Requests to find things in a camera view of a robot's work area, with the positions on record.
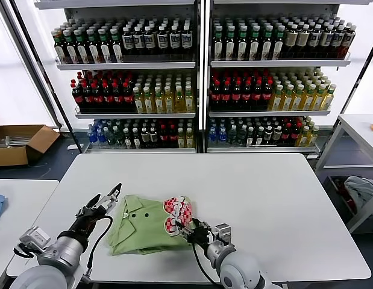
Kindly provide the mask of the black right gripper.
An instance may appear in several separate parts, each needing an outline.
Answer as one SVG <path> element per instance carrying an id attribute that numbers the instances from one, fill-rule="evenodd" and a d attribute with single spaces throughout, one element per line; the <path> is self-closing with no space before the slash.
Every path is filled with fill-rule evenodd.
<path id="1" fill-rule="evenodd" d="M 180 220 L 176 220 L 175 224 L 180 235 L 190 244 L 194 243 L 199 246 L 208 246 L 215 241 L 211 227 L 204 222 L 201 223 L 198 219 L 192 219 L 192 221 L 186 225 Z"/>

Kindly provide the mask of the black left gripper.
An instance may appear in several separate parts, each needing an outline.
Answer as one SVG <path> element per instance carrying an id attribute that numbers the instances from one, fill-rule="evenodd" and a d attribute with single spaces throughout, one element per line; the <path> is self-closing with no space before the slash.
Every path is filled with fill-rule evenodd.
<path id="1" fill-rule="evenodd" d="M 121 188 L 122 183 L 118 183 L 107 195 L 100 198 L 101 195 L 97 194 L 83 206 L 68 229 L 68 236 L 76 240 L 88 240 L 97 221 L 106 216 L 111 207 L 118 202 Z"/>

